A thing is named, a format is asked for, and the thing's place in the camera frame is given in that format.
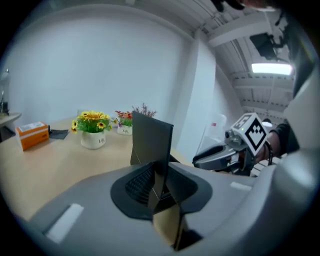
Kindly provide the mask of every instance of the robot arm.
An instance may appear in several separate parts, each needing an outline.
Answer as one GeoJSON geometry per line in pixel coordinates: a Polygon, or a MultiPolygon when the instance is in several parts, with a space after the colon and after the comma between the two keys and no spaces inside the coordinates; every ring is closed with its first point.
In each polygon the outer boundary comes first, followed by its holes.
{"type": "Polygon", "coordinates": [[[194,167],[205,170],[249,176],[256,155],[264,144],[272,152],[267,134],[258,115],[246,113],[225,132],[224,142],[203,150],[193,158],[192,163],[194,167]]]}

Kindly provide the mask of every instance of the table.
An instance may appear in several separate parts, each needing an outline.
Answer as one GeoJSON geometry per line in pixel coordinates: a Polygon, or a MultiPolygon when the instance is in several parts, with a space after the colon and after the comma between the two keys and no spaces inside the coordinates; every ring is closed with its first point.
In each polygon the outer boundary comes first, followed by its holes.
{"type": "Polygon", "coordinates": [[[21,117],[21,113],[12,113],[6,116],[0,116],[0,128],[6,126],[7,124],[17,120],[21,117]]]}
{"type": "MultiPolygon", "coordinates": [[[[69,129],[72,119],[51,123],[52,129],[69,129]]],[[[16,138],[0,144],[0,188],[11,210],[29,220],[44,204],[90,176],[130,165],[132,136],[107,132],[106,143],[97,150],[81,146],[81,132],[64,140],[49,139],[22,151],[16,138]]],[[[192,166],[174,148],[171,155],[192,166]]]]}

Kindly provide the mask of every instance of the orange box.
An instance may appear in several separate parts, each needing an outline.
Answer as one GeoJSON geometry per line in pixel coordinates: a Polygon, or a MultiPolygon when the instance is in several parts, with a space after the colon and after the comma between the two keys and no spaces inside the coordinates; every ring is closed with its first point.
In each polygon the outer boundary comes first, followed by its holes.
{"type": "Polygon", "coordinates": [[[48,125],[34,122],[15,128],[15,136],[23,151],[49,139],[48,125]]]}

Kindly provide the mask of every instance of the white flower pot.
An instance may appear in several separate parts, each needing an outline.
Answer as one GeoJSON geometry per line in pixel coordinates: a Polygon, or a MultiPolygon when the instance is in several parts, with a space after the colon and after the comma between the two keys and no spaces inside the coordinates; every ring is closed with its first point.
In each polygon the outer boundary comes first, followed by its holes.
{"type": "Polygon", "coordinates": [[[97,133],[84,131],[81,137],[81,145],[90,150],[101,148],[106,143],[106,131],[97,133]]]}
{"type": "Polygon", "coordinates": [[[120,127],[119,125],[117,133],[121,135],[132,135],[132,126],[121,125],[120,127]]]}

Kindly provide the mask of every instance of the flower pot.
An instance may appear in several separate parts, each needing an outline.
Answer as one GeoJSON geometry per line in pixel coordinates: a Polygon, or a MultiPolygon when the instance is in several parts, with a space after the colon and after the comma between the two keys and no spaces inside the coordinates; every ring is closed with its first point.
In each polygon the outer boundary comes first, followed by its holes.
{"type": "Polygon", "coordinates": [[[81,137],[81,145],[89,150],[101,148],[106,143],[105,130],[97,133],[84,131],[81,137]]]}
{"type": "Polygon", "coordinates": [[[132,126],[119,125],[117,133],[121,135],[132,135],[132,126]]]}

